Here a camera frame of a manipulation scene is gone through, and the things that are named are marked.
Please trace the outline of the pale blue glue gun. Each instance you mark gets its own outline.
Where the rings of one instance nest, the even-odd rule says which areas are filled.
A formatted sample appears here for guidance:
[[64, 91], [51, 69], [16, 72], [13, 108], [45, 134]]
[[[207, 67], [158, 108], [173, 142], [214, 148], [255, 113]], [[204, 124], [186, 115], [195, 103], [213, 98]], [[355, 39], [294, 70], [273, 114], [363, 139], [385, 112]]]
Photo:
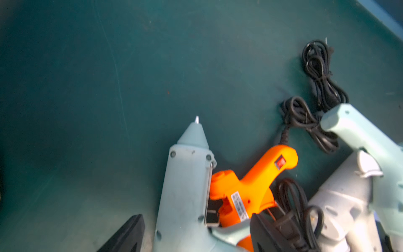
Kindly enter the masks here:
[[207, 222], [209, 191], [217, 162], [199, 119], [170, 147], [158, 209], [154, 252], [242, 252], [250, 222], [220, 228]]

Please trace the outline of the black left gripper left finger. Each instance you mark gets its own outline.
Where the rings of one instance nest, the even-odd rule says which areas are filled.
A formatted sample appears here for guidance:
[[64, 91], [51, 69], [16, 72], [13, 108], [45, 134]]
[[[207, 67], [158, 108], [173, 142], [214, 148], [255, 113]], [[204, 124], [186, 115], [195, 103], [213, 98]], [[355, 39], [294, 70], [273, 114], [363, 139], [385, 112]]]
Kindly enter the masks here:
[[97, 252], [140, 252], [145, 232], [142, 214], [131, 216]]

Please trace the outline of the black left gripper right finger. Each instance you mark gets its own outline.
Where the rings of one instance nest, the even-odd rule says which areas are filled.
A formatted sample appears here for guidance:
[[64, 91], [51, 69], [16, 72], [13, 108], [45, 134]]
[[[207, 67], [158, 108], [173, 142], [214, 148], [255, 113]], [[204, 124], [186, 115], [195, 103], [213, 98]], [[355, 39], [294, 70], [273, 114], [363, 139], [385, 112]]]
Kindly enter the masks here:
[[274, 222], [253, 214], [250, 235], [255, 252], [297, 252], [302, 248], [302, 234], [292, 213]]

